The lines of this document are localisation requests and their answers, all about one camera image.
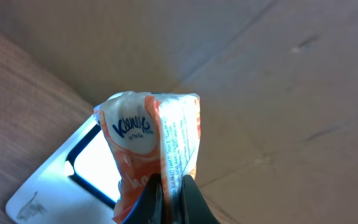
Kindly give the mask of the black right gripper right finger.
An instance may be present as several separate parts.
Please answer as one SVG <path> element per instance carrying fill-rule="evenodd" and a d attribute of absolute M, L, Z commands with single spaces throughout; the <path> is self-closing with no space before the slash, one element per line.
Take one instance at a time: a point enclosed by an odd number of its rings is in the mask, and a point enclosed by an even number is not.
<path fill-rule="evenodd" d="M 219 224 L 190 175 L 181 180 L 180 214 L 183 224 Z"/>

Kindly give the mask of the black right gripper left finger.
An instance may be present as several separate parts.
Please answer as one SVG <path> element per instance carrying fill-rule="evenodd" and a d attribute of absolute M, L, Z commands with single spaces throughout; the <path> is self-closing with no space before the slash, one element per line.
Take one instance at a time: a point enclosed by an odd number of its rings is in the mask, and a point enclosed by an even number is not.
<path fill-rule="evenodd" d="M 162 224 L 163 190 L 160 174 L 152 174 L 122 224 Z"/>

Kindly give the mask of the orange packet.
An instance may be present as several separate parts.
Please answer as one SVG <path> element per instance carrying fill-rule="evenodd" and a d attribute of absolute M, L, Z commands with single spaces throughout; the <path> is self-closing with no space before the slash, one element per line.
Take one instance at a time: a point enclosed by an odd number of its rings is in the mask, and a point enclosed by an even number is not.
<path fill-rule="evenodd" d="M 179 221 L 181 179 L 195 177 L 200 146 L 200 98 L 195 93 L 126 91 L 94 109 L 121 175 L 113 220 L 122 223 L 149 177 L 162 178 L 168 220 Z"/>

